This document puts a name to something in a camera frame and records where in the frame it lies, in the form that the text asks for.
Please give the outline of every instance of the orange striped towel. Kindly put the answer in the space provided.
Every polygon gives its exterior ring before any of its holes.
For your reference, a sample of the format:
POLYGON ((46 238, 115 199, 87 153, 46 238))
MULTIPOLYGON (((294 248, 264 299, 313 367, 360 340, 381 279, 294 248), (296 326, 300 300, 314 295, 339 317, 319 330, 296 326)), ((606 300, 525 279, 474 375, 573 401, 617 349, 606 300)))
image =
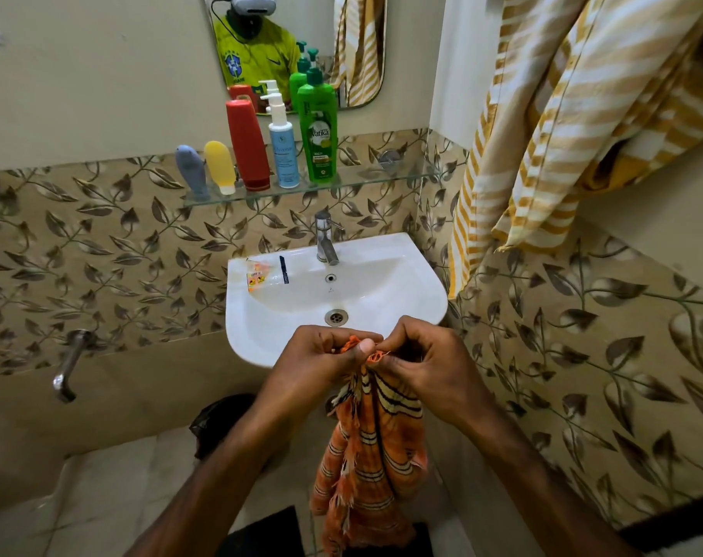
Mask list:
MULTIPOLYGON (((359 341, 351 337, 341 351, 359 341)), ((338 557, 346 547, 406 546, 415 531, 397 500, 413 496, 427 473, 421 402, 400 380, 363 365, 332 405, 339 423, 311 498, 313 514, 326 515, 323 549, 338 557)))

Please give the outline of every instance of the sink drain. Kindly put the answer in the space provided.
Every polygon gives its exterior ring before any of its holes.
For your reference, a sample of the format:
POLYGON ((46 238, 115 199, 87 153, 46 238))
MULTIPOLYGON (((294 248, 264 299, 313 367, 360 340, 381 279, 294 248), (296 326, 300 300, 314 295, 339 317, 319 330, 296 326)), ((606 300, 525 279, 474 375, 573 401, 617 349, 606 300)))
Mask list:
POLYGON ((349 319, 349 315, 346 314, 346 310, 333 309, 326 313, 326 324, 328 326, 341 326, 346 324, 349 319))

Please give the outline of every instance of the red shampoo bottle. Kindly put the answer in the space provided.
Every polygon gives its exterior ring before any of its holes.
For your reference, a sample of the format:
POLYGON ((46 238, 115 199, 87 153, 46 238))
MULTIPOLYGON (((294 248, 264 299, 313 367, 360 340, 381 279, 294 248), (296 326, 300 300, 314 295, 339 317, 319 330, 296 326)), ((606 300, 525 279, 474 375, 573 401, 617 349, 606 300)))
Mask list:
POLYGON ((225 108, 235 162, 246 189, 269 189, 269 161, 254 105, 247 99, 235 99, 226 102, 225 108))

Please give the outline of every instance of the black mat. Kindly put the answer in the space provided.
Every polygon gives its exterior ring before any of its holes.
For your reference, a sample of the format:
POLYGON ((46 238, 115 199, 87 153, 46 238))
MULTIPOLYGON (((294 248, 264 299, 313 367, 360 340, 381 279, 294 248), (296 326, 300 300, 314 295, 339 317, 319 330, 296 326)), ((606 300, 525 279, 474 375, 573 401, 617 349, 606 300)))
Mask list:
POLYGON ((294 506, 233 532, 215 557, 305 557, 294 506))
POLYGON ((344 557, 434 557, 429 530, 426 524, 413 524, 415 539, 403 549, 400 547, 351 548, 344 551, 344 557))

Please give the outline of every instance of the glass shelf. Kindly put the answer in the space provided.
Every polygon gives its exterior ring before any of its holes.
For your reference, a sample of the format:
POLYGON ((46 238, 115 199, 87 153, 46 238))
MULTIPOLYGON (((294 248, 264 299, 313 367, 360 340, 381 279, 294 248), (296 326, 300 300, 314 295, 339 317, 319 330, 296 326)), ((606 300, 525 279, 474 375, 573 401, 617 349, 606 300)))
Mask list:
POLYGON ((301 172, 300 184, 291 189, 281 188, 277 182, 276 176, 271 176, 271 186, 264 191, 248 191, 243 186, 242 182, 237 182, 234 194, 223 195, 214 183, 208 181, 208 189, 210 191, 208 199, 197 200, 194 194, 188 191, 184 197, 184 205, 187 207, 214 205, 216 203, 244 201, 246 199, 257 199, 260 197, 305 193, 306 191, 362 186, 367 183, 389 182, 393 179, 415 179, 432 174, 434 174, 433 168, 423 159, 423 155, 410 153, 410 156, 406 156, 397 161, 368 164, 365 166, 339 166, 337 168, 336 177, 325 183, 313 183, 308 179, 307 173, 301 172))

